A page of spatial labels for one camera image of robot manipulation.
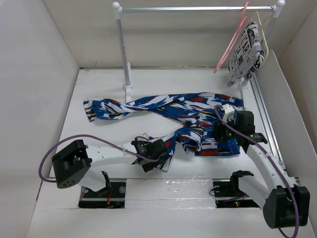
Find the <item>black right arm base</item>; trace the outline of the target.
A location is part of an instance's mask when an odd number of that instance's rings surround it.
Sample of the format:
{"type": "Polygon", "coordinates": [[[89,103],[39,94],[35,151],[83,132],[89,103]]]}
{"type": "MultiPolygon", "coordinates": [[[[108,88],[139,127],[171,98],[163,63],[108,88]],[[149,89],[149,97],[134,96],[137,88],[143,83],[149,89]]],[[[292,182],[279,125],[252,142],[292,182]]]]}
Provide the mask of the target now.
{"type": "Polygon", "coordinates": [[[228,179],[213,179],[209,195],[215,199],[216,208],[259,208],[259,206],[238,187],[238,179],[254,176],[250,171],[233,172],[228,179]]]}

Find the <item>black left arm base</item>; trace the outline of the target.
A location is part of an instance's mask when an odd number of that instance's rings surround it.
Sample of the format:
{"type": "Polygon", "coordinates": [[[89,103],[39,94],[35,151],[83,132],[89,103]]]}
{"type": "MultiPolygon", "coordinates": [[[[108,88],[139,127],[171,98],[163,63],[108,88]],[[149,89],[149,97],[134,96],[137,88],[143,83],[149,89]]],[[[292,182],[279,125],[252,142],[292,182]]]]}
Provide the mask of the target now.
{"type": "Polygon", "coordinates": [[[83,209],[123,209],[125,208],[126,180],[109,178],[102,172],[105,185],[99,191],[82,187],[78,207],[83,209]]]}

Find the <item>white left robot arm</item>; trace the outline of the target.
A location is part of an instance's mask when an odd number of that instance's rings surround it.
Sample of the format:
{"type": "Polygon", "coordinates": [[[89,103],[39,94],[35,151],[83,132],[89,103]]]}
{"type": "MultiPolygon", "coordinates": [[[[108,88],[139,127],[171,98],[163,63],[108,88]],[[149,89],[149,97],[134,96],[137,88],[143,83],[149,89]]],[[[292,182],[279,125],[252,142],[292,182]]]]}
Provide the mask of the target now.
{"type": "Polygon", "coordinates": [[[110,192],[106,166],[117,164],[140,165],[149,171],[171,157],[171,144],[162,139],[136,137],[123,145],[108,141],[105,146],[88,146],[82,139],[75,140],[52,157],[57,188],[77,184],[94,191],[98,196],[110,192]]]}

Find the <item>blue white red patterned trousers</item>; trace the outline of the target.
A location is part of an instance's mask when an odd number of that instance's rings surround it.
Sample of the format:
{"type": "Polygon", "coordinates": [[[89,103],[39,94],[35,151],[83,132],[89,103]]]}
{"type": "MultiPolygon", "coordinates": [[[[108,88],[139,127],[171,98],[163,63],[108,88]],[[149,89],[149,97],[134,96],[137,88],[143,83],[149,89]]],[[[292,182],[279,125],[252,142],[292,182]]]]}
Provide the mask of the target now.
{"type": "Polygon", "coordinates": [[[180,144],[188,155],[231,157],[239,155],[240,148],[236,139],[227,142],[216,142],[212,133],[220,110],[216,105],[229,104],[237,112],[243,107],[243,100],[223,94],[211,92],[169,94],[143,97],[126,104],[113,99],[85,100],[84,110],[89,121],[96,119],[123,119],[133,113],[147,111],[168,119],[176,120],[183,126],[176,131],[163,136],[167,152],[159,161],[154,163],[137,159],[136,164],[143,167],[145,172],[158,169],[167,172],[176,150],[180,144]]]}

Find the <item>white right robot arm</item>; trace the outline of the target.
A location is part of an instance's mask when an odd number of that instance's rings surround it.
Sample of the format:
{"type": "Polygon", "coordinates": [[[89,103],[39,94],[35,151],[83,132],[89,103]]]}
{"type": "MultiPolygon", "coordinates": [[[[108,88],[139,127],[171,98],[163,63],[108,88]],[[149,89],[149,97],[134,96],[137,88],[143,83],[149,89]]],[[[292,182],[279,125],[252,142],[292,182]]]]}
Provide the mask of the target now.
{"type": "Polygon", "coordinates": [[[269,153],[264,144],[267,139],[255,132],[254,114],[251,111],[235,111],[230,105],[215,107],[218,121],[214,125],[216,142],[237,142],[253,161],[265,183],[259,182],[250,171],[233,172],[227,192],[249,196],[263,211],[266,224],[271,229],[299,227],[308,223],[310,192],[298,186],[294,177],[289,177],[269,153]]]}

